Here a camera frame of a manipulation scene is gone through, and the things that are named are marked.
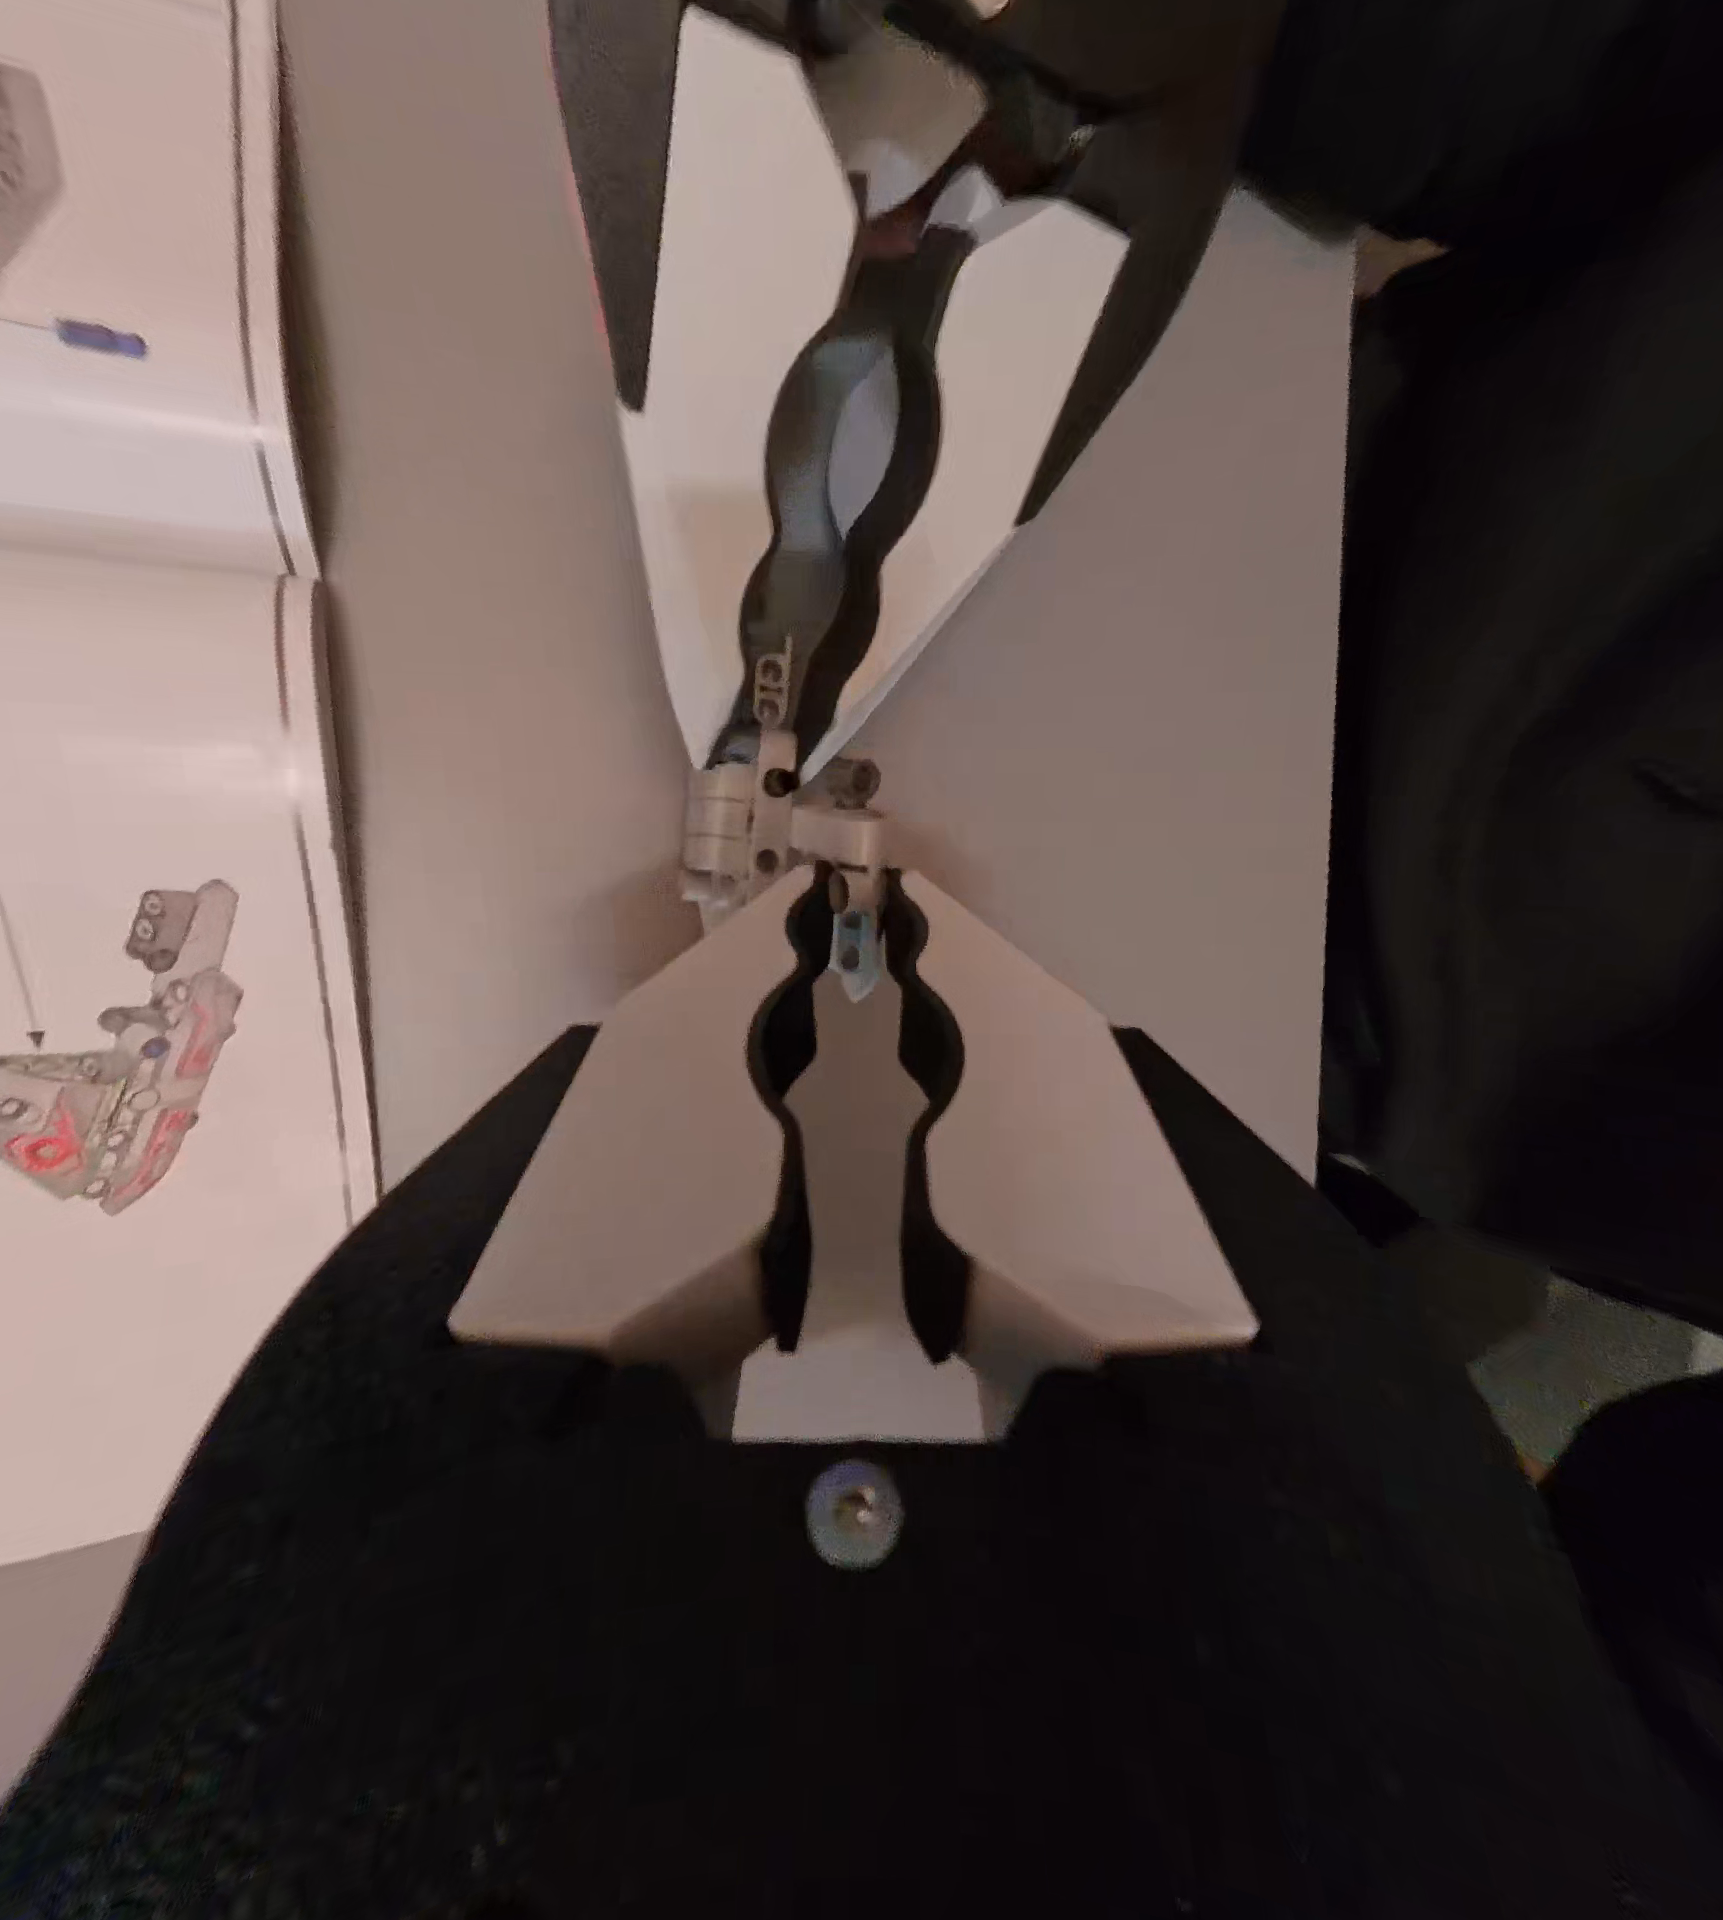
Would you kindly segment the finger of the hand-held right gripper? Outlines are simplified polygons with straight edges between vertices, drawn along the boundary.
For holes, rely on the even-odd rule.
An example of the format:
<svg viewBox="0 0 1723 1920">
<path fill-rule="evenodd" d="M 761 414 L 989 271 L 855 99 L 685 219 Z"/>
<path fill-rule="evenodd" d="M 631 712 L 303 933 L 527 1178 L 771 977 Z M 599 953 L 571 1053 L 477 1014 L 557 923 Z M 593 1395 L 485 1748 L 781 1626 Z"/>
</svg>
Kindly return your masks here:
<svg viewBox="0 0 1723 1920">
<path fill-rule="evenodd" d="M 743 591 L 771 540 L 777 391 L 831 314 L 853 233 L 849 187 L 799 64 L 687 12 L 641 406 L 641 562 L 693 768 L 741 684 Z"/>
<path fill-rule="evenodd" d="M 881 564 L 873 644 L 807 762 L 845 750 L 1013 539 L 1125 251 L 1093 216 L 1003 216 L 967 256 L 935 346 L 937 464 Z"/>
</svg>

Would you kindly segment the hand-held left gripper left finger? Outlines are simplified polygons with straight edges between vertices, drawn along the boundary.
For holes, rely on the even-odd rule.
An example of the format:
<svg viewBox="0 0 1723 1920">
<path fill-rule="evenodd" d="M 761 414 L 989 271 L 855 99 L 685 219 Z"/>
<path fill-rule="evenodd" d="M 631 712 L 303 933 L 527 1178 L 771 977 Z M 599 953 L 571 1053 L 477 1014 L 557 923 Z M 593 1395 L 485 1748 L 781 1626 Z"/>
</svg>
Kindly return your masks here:
<svg viewBox="0 0 1723 1920">
<path fill-rule="evenodd" d="M 821 874 L 795 870 L 635 988 L 585 1046 L 447 1327 L 659 1369 L 707 1429 L 801 1334 L 813 1260 L 787 1092 L 817 1056 Z"/>
</svg>

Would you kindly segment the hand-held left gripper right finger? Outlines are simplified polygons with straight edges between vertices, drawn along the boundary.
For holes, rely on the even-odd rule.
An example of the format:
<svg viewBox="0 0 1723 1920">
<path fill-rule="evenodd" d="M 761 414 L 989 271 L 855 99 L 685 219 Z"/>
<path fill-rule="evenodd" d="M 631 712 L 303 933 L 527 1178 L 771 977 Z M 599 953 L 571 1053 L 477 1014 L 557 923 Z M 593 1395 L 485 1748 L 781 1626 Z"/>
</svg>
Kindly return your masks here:
<svg viewBox="0 0 1723 1920">
<path fill-rule="evenodd" d="M 887 874 L 881 935 L 921 1092 L 903 1310 L 979 1420 L 1011 1426 L 1045 1374 L 1247 1348 L 1257 1315 L 1103 1014 L 925 876 Z"/>
</svg>

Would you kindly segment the operator left arm black sleeve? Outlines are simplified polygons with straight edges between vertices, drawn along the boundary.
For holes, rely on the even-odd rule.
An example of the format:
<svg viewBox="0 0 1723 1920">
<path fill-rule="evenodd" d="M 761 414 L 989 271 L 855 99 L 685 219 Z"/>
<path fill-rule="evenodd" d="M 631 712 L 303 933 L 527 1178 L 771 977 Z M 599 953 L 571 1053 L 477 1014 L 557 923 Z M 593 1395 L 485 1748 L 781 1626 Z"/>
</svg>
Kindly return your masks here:
<svg viewBox="0 0 1723 1920">
<path fill-rule="evenodd" d="M 1241 169 L 1434 249 L 1354 341 L 1326 1145 L 1723 1334 L 1723 2 L 1284 5 Z M 1544 1498 L 1723 1832 L 1723 1370 Z"/>
</svg>

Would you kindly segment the grey desk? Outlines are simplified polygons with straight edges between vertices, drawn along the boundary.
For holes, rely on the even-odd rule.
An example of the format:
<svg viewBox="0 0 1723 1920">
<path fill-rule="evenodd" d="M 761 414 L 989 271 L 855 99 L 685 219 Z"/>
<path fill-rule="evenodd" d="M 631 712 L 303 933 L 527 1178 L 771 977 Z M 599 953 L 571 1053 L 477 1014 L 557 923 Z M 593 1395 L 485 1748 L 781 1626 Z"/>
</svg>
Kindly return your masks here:
<svg viewBox="0 0 1723 1920">
<path fill-rule="evenodd" d="M 379 1182 L 359 1226 L 701 924 L 549 5 L 273 9 L 283 380 Z M 1352 247 L 1235 190 L 1109 421 L 845 747 L 883 765 L 895 859 L 1300 1174 L 1350 306 Z M 0 1567 L 0 1803 L 153 1523 Z"/>
</svg>

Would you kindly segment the small grey connector assembly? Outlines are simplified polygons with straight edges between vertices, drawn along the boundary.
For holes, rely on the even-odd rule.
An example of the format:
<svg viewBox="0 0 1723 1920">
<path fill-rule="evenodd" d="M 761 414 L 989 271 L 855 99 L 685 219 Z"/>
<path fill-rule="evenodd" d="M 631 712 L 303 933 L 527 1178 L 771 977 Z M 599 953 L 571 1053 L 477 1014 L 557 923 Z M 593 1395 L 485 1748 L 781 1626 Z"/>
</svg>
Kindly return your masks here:
<svg viewBox="0 0 1723 1920">
<path fill-rule="evenodd" d="M 681 823 L 681 899 L 705 933 L 725 924 L 793 860 L 799 789 L 795 641 L 745 663 L 729 725 L 689 777 Z"/>
</svg>

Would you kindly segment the open instruction booklet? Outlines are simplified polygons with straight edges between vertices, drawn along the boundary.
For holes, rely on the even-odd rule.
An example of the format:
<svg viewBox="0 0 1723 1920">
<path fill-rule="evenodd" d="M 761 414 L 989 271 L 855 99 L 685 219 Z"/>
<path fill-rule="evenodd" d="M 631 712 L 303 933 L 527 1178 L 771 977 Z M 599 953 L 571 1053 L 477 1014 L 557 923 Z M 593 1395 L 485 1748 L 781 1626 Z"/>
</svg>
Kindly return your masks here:
<svg viewBox="0 0 1723 1920">
<path fill-rule="evenodd" d="M 273 5 L 0 2 L 0 1569 L 377 1200 L 277 106 Z"/>
</svg>

